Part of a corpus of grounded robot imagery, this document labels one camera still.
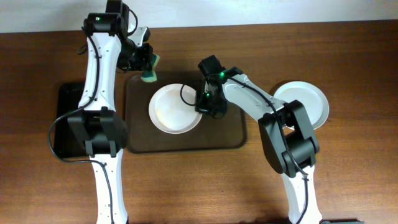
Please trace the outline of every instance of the white wall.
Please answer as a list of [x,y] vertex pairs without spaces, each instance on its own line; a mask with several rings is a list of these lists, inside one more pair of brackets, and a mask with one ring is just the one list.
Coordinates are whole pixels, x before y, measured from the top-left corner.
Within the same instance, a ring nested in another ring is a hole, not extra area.
[[[0,0],[0,32],[79,30],[106,0]],[[125,0],[139,26],[398,19],[398,0]]]

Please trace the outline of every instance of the table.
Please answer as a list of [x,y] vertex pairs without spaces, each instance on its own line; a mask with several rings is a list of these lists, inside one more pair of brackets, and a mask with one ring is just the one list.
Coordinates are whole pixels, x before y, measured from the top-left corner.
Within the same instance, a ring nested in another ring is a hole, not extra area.
[[[315,190],[325,219],[398,220],[398,21],[151,29],[157,70],[196,70],[215,54],[265,91],[301,80],[329,100],[316,135]],[[63,164],[46,134],[58,88],[85,79],[81,31],[0,35],[0,222],[94,223],[93,169]],[[124,111],[118,74],[116,103]],[[130,223],[254,223],[286,218],[282,179],[255,121],[241,149],[123,157]]]

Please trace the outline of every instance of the white plate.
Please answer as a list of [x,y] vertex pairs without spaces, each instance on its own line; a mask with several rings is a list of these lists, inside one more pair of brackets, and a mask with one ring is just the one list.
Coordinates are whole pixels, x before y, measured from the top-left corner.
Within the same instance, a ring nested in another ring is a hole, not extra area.
[[278,88],[274,97],[288,103],[299,100],[307,110],[314,129],[319,128],[328,119],[329,102],[325,94],[312,84],[306,82],[286,83]]
[[[201,114],[194,106],[186,105],[180,97],[182,84],[163,86],[149,102],[149,117],[160,130],[170,134],[185,133],[194,128],[201,119]],[[184,86],[182,96],[187,103],[195,103],[196,91]]]

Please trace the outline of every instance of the green sponge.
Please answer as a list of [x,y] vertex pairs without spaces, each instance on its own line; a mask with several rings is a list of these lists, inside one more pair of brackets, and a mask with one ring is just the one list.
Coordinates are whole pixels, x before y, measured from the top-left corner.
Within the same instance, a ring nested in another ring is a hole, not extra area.
[[160,57],[159,55],[153,54],[152,55],[152,60],[150,61],[150,64],[152,65],[152,70],[151,71],[144,71],[144,73],[141,75],[141,80],[144,82],[154,82],[156,81],[156,73],[155,73],[155,67],[157,65],[157,62],[159,61]]

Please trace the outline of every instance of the black mat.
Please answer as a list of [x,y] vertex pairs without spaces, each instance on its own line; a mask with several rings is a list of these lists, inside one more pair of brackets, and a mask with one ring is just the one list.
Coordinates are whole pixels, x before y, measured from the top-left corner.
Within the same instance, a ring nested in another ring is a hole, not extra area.
[[165,133],[152,123],[148,106],[155,92],[165,85],[189,83],[200,88],[200,72],[157,72],[157,81],[145,83],[139,75],[132,77],[126,89],[125,121],[129,129],[127,148],[135,153],[173,152],[207,149],[235,149],[246,143],[246,122],[244,112],[234,104],[223,119],[203,116],[192,130],[183,134]]

